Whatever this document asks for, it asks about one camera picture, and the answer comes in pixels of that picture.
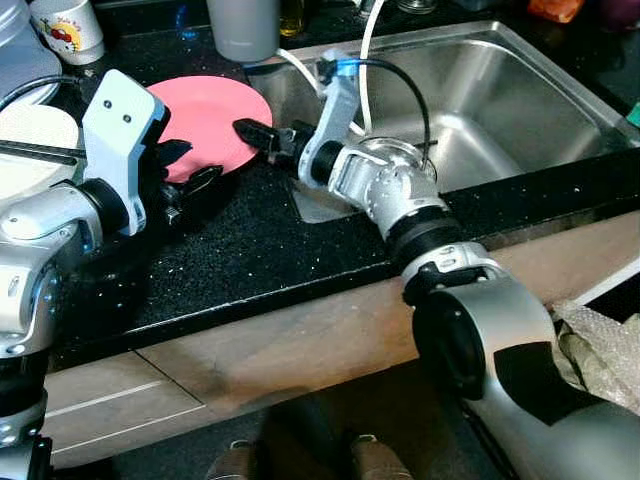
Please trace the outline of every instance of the bubble wrap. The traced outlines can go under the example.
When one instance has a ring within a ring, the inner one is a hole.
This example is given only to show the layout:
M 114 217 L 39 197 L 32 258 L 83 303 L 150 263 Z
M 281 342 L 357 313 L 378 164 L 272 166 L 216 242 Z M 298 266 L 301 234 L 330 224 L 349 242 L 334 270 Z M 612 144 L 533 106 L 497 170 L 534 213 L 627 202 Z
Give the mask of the bubble wrap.
M 640 415 L 640 316 L 620 324 L 571 301 L 553 310 L 565 321 L 554 352 L 565 380 Z

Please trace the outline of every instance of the pink plate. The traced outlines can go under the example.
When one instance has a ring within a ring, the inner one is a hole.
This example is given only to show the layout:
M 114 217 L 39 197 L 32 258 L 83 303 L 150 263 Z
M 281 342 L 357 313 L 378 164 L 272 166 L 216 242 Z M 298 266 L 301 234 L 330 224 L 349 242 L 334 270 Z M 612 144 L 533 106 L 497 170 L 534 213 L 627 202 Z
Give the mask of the pink plate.
M 223 77 L 179 77 L 149 87 L 171 110 L 160 141 L 176 138 L 193 149 L 169 166 L 167 181 L 183 183 L 196 170 L 222 165 L 223 173 L 244 165 L 256 150 L 233 130 L 240 118 L 271 125 L 271 109 L 262 96 L 244 83 Z

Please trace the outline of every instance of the gray cup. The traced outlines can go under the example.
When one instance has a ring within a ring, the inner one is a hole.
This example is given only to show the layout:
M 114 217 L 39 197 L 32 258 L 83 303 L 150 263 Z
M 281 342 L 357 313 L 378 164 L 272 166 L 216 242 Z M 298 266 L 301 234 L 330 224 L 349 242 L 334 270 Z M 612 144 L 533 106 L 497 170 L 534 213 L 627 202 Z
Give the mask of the gray cup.
M 207 0 L 218 53 L 242 63 L 273 56 L 280 38 L 279 0 Z

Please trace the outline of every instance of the bottle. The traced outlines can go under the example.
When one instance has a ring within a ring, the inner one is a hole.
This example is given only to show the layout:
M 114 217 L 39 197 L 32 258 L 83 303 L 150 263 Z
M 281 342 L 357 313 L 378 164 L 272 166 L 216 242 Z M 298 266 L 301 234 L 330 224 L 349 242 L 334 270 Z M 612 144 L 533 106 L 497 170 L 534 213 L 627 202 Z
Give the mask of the bottle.
M 213 40 L 229 60 L 253 63 L 274 55 L 279 45 L 279 0 L 207 0 Z
M 282 0 L 280 35 L 294 37 L 304 29 L 304 0 Z

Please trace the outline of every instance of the black countertop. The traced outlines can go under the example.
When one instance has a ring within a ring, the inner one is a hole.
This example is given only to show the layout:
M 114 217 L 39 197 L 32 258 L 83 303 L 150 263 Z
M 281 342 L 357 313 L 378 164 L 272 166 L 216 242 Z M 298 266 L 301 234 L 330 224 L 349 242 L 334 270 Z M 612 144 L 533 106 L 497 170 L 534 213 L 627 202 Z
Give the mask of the black countertop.
M 171 26 L 177 29 L 131 34 L 132 19 L 142 15 L 137 7 L 100 11 L 103 25 L 118 25 L 124 35 L 111 40 L 108 54 L 88 68 L 119 68 L 144 85 L 193 74 L 246 81 L 239 65 L 216 54 L 208 27 L 198 27 L 197 20 L 195 26 L 185 24 L 184 10 L 176 17 L 176 9 L 184 6 L 162 5 L 166 11 L 158 13 L 157 28 L 175 20 Z M 194 9 L 196 17 L 201 16 L 202 6 Z M 343 5 L 324 7 L 306 33 L 283 46 L 358 38 L 364 24 L 352 11 Z M 444 3 L 433 14 L 418 17 L 385 6 L 376 34 L 495 18 L 626 114 L 640 99 L 640 32 L 606 33 L 591 17 L 583 17 L 559 26 L 517 10 L 472 14 Z M 54 104 L 76 118 L 85 108 L 65 89 Z M 451 192 L 444 199 L 463 221 L 468 238 L 499 248 L 637 209 L 639 161 L 640 149 L 630 150 Z M 53 369 L 396 273 L 376 228 L 364 215 L 303 223 L 288 179 L 259 161 L 225 176 L 181 229 L 146 231 L 118 247 L 72 275 Z

